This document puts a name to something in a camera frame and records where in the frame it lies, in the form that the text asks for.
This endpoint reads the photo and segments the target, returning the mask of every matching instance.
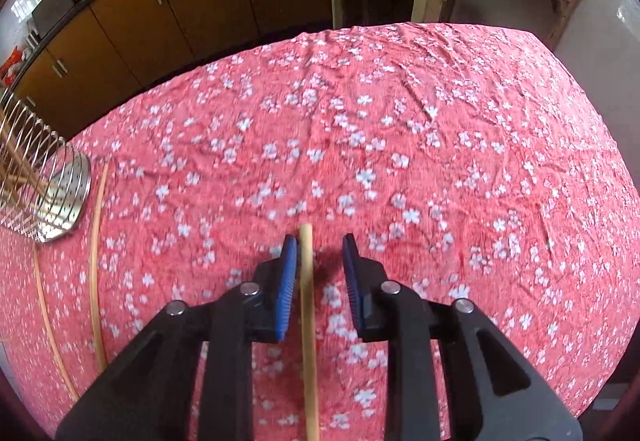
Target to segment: white flower pattern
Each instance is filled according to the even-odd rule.
[[[314,224],[326,274],[319,362],[331,369],[321,395],[343,397],[321,400],[321,427],[337,439],[382,432],[386,392],[386,347],[360,343],[351,323],[335,255],[348,231],[421,296],[471,298],[575,414],[638,322],[640,198],[584,92],[529,33],[420,24],[302,33],[154,87],[73,144],[92,159],[92,187],[109,163],[98,250],[109,361],[168,300],[219,298],[285,233]],[[77,230],[38,251],[80,394],[97,376],[79,326],[89,317],[93,194]],[[53,433],[71,400],[24,275],[33,248],[0,233],[0,329],[23,397]],[[300,388],[297,354],[270,349],[254,346],[256,439],[303,439],[293,405],[302,391],[281,392]]]

